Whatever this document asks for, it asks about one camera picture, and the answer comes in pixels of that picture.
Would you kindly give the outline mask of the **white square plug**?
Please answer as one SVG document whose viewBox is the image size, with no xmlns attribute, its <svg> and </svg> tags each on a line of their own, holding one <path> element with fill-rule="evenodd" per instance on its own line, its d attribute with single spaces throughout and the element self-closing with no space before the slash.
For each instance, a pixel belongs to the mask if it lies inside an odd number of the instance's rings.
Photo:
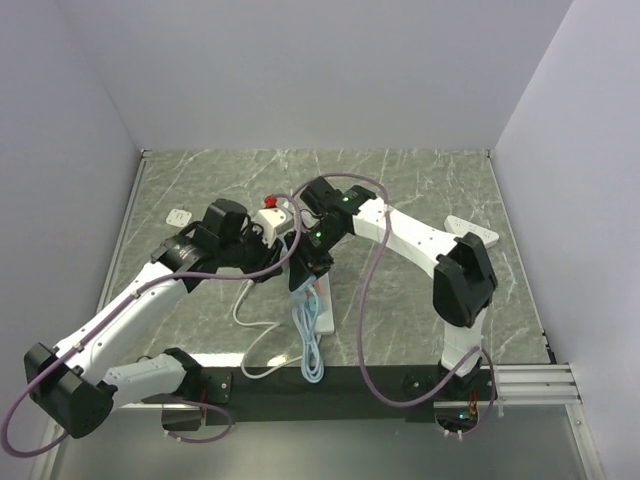
<svg viewBox="0 0 640 480">
<path fill-rule="evenodd" d="M 184 228 L 192 220 L 193 214 L 184 209 L 173 208 L 166 216 L 165 223 L 176 228 Z"/>
</svg>

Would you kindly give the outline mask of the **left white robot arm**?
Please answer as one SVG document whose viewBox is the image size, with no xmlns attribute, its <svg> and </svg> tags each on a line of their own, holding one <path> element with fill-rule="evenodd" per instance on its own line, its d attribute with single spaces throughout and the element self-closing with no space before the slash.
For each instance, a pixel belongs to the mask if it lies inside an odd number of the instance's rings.
<svg viewBox="0 0 640 480">
<path fill-rule="evenodd" d="M 156 395 L 179 402 L 203 399 L 201 365 L 174 347 L 140 362 L 115 366 L 145 329 L 165 318 L 221 268 L 259 280 L 280 274 L 279 235 L 294 225 L 270 203 L 255 215 L 218 199 L 199 221 L 163 241 L 134 280 L 78 331 L 24 357 L 31 399 L 74 439 L 96 430 L 117 408 Z"/>
</svg>

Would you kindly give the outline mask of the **white power strip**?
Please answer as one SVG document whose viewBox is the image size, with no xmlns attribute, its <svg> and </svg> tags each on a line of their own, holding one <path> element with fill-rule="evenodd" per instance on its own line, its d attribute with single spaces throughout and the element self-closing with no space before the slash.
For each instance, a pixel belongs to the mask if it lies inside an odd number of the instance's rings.
<svg viewBox="0 0 640 480">
<path fill-rule="evenodd" d="M 313 286 L 318 296 L 318 317 L 315 324 L 315 333 L 321 336 L 333 335 L 335 333 L 335 321 L 329 274 L 317 279 Z"/>
</svg>

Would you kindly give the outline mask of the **blue power strip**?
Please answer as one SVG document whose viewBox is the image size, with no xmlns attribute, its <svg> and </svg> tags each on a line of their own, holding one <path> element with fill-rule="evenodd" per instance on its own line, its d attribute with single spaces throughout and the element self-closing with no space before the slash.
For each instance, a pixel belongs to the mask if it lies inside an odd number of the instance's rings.
<svg viewBox="0 0 640 480">
<path fill-rule="evenodd" d="M 301 235 L 289 232 L 281 237 L 282 251 L 281 258 L 286 258 L 283 269 L 289 271 L 300 262 L 299 247 L 302 240 Z"/>
</svg>

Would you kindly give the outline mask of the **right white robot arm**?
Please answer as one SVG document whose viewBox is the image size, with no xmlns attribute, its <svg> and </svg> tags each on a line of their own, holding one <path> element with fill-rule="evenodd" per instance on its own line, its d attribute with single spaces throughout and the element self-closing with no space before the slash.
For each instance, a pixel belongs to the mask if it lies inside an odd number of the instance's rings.
<svg viewBox="0 0 640 480">
<path fill-rule="evenodd" d="M 474 386 L 482 323 L 498 286 L 484 242 L 474 233 L 457 236 L 402 213 L 373 179 L 358 175 L 356 185 L 346 191 L 328 179 L 321 175 L 294 192 L 318 221 L 301 235 L 287 237 L 290 291 L 330 270 L 330 251 L 345 235 L 374 241 L 381 250 L 402 256 L 432 280 L 433 307 L 445 324 L 440 390 L 452 399 L 464 397 Z"/>
</svg>

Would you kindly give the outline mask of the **white triangular socket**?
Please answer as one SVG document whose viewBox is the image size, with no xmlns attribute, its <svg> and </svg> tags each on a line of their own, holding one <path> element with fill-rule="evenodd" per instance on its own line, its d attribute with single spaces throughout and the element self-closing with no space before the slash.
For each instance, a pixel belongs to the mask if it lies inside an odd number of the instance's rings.
<svg viewBox="0 0 640 480">
<path fill-rule="evenodd" d="M 454 215 L 448 215 L 445 218 L 444 228 L 448 233 L 458 237 L 473 233 L 483 241 L 486 248 L 495 246 L 500 239 L 498 233 Z"/>
</svg>

